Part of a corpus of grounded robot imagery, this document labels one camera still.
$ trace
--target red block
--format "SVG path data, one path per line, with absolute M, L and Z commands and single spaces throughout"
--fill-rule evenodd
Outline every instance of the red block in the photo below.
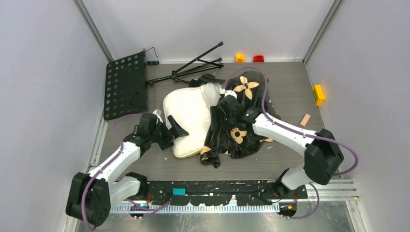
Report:
M 265 62 L 265 58 L 263 56 L 254 56 L 253 62 Z

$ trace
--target yellow block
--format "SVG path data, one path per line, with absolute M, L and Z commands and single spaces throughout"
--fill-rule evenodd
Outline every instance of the yellow block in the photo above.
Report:
M 235 55 L 235 61 L 237 63 L 243 63 L 243 62 L 245 62 L 245 56 L 242 55 L 242 54 L 236 54 Z
M 323 89 L 321 85 L 315 85 L 312 89 L 313 95 L 315 96 L 316 105 L 320 106 L 326 97 L 324 96 Z

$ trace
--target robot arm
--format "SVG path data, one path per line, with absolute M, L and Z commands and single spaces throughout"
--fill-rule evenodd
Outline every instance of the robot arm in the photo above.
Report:
M 314 135 L 334 140 L 335 138 L 330 131 L 322 129 L 320 132 L 316 132 L 302 129 L 268 114 L 267 116 L 273 121 L 271 122 L 260 108 L 244 109 L 243 105 L 236 100 L 236 94 L 233 91 L 227 90 L 216 108 L 211 111 L 222 112 L 225 117 L 224 120 L 220 120 L 224 122 L 220 125 L 222 128 L 238 127 L 271 138 L 292 148 L 305 158 L 303 164 L 286 169 L 276 180 L 274 191 L 279 197 L 290 196 L 293 194 L 293 190 L 311 182 L 327 185 L 344 159 L 338 145 L 307 136 Z
M 172 126 L 168 129 L 160 114 L 160 111 L 143 114 L 136 129 L 124 138 L 122 149 L 119 147 L 107 160 L 87 174 L 77 173 L 74 176 L 67 200 L 67 215 L 83 219 L 81 198 L 86 184 L 93 176 L 95 179 L 87 190 L 84 207 L 87 221 L 94 226 L 104 223 L 112 206 L 130 196 L 145 196 L 148 193 L 147 178 L 143 175 L 128 173 L 120 181 L 116 180 L 128 166 L 151 148 L 152 143 L 158 143 L 164 150 L 173 145 L 175 138 L 188 135 L 172 116 L 168 117 Z

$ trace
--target wooden work surface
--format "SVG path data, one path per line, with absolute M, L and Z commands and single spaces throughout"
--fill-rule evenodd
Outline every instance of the wooden work surface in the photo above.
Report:
M 226 79 L 236 70 L 255 66 L 262 69 L 269 78 L 269 96 L 274 109 L 282 120 L 299 126 L 300 121 L 309 114 L 310 120 L 306 129 L 319 131 L 322 119 L 313 98 L 311 84 L 302 62 L 275 63 L 225 63 L 225 67 L 217 70 L 218 79 Z M 181 67 L 181 64 L 160 64 L 147 67 L 148 79 L 171 74 L 171 70 Z M 184 80 L 196 79 L 201 75 L 193 74 L 182 77 Z M 172 80 L 156 83 L 148 87 L 149 111 L 161 109 L 164 97 L 171 91 L 187 87 L 188 84 L 174 83 Z M 126 136 L 138 124 L 139 118 L 126 118 L 117 123 L 117 131 Z M 118 148 L 119 141 L 113 130 L 113 121 L 109 122 L 105 135 L 100 163 L 106 160 Z M 153 144 L 138 161 L 130 165 L 125 173 L 136 172 L 148 177 L 149 180 L 259 180 L 276 179 L 286 168 L 295 167 L 303 162 L 303 158 L 290 148 L 278 143 L 266 143 L 261 150 L 244 159 L 231 159 L 220 154 L 221 165 L 215 169 L 204 166 L 199 161 L 199 155 L 186 159 L 174 157 L 171 149 L 161 151 Z

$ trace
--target white cushion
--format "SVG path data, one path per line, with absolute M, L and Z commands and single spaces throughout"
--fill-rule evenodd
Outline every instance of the white cushion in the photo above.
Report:
M 171 127 L 167 117 L 172 115 L 189 133 L 174 141 L 173 153 L 177 158 L 193 156 L 201 151 L 211 125 L 209 108 L 218 103 L 219 89 L 219 84 L 207 83 L 200 87 L 177 89 L 164 98 L 167 127 Z

